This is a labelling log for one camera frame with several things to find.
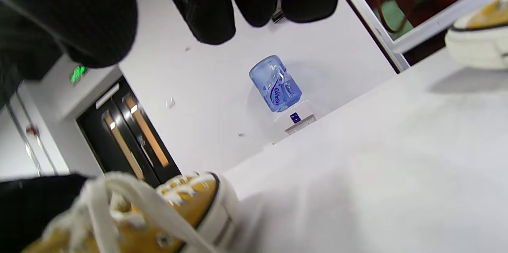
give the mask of white rubber sole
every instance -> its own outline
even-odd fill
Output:
[[[449,29],[446,47],[463,65],[478,69],[508,69],[508,27],[475,31]]]
[[[219,180],[216,199],[197,231],[217,249],[225,251],[229,247],[239,221],[240,202],[229,181],[222,175],[214,175]],[[202,252],[198,252],[194,246],[185,246],[181,253]]]

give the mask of shoe eyelet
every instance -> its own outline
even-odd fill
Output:
[[[167,233],[159,233],[157,234],[157,244],[160,246],[160,247],[168,247],[168,246],[171,246],[173,245],[173,238],[169,235],[167,235]]]

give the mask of white sneaker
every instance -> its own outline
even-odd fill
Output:
[[[480,69],[508,69],[508,0],[460,18],[445,38],[452,56]]]

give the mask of black door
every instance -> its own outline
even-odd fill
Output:
[[[152,186],[180,174],[125,79],[77,121],[105,172],[131,173]]]

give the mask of bottle label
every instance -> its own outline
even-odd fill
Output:
[[[281,100],[282,100],[282,89],[281,89],[281,85],[279,84],[279,81],[281,80],[281,78],[277,78],[277,80],[275,81],[275,84],[272,88],[272,91],[270,92],[270,100],[272,101],[273,105],[274,106],[279,106],[281,104]]]

